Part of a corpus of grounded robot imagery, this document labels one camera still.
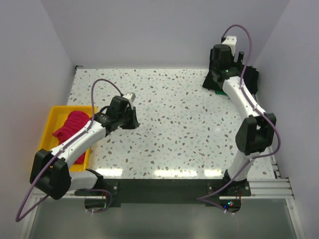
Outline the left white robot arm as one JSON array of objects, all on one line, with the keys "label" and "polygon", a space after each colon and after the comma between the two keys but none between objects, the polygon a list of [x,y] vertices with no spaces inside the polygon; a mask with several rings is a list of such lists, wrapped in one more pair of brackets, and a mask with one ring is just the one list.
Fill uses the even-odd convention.
[{"label": "left white robot arm", "polygon": [[136,129],[139,123],[133,102],[134,93],[115,96],[106,112],[99,111],[77,133],[49,151],[39,150],[34,157],[30,183],[49,197],[58,200],[68,191],[87,190],[91,195],[103,191],[103,176],[86,169],[71,172],[73,163],[92,145],[107,137],[111,132]]}]

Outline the aluminium frame rail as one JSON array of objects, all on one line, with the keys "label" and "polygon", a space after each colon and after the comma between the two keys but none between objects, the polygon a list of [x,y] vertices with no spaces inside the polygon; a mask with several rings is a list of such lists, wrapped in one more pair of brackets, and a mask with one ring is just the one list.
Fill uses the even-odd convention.
[{"label": "aluminium frame rail", "polygon": [[249,179],[251,197],[256,199],[291,199],[294,197],[289,179],[280,177],[278,164],[272,157],[270,160],[275,179]]}]

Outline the yellow plastic bin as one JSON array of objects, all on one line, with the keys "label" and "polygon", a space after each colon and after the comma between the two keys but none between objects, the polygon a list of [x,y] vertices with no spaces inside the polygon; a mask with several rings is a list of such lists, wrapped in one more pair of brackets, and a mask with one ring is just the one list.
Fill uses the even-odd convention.
[{"label": "yellow plastic bin", "polygon": [[[87,124],[70,137],[67,141],[59,144],[57,138],[52,134],[61,128],[67,120],[68,115],[72,111],[82,111],[86,113],[90,120]],[[55,161],[64,159],[69,168],[70,173],[84,172],[88,167],[90,158],[90,147],[93,141],[85,142],[85,137],[91,136],[93,129],[88,129],[91,118],[97,112],[96,108],[91,106],[54,106],[52,107],[47,123],[45,125],[42,139],[40,141],[39,150],[34,157],[32,166],[32,177],[35,178],[46,164],[57,155]]]}]

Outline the black t shirt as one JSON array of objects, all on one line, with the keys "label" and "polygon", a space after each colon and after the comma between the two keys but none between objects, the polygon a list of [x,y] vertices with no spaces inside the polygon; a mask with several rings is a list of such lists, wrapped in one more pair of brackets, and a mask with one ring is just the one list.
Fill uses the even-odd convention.
[{"label": "black t shirt", "polygon": [[[222,76],[227,76],[229,79],[231,76],[240,76],[241,72],[241,70],[235,69],[234,67],[230,68],[229,72],[225,71],[224,73],[209,70],[202,87],[208,90],[223,91],[221,83],[224,82],[224,79],[222,78]],[[255,95],[258,92],[258,77],[259,72],[256,70],[256,68],[253,68],[251,66],[246,68],[243,76],[243,81],[252,95]]]}]

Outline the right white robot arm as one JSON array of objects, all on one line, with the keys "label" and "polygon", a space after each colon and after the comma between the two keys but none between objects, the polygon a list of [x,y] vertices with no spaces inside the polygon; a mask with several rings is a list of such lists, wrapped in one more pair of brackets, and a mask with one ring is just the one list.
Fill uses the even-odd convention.
[{"label": "right white robot arm", "polygon": [[210,50],[209,73],[204,87],[224,92],[234,104],[242,123],[236,133],[236,156],[224,174],[222,190],[232,196],[240,189],[240,182],[247,179],[255,159],[273,142],[276,116],[268,114],[258,105],[248,91],[240,70],[235,63],[231,47],[216,44]]}]

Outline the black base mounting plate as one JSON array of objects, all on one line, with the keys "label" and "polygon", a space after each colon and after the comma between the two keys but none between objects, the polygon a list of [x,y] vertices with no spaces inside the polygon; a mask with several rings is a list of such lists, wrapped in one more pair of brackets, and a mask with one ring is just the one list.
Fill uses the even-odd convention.
[{"label": "black base mounting plate", "polygon": [[85,207],[101,208],[122,204],[199,204],[197,200],[226,184],[223,179],[104,179],[95,192],[77,190]]}]

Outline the red pink t shirt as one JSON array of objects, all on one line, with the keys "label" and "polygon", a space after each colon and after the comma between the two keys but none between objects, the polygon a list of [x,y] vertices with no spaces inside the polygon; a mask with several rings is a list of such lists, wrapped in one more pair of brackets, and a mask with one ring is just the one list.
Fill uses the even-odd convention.
[{"label": "red pink t shirt", "polygon": [[62,144],[81,130],[89,120],[90,117],[86,113],[82,111],[72,111],[63,126],[52,135],[58,139],[59,144]]}]

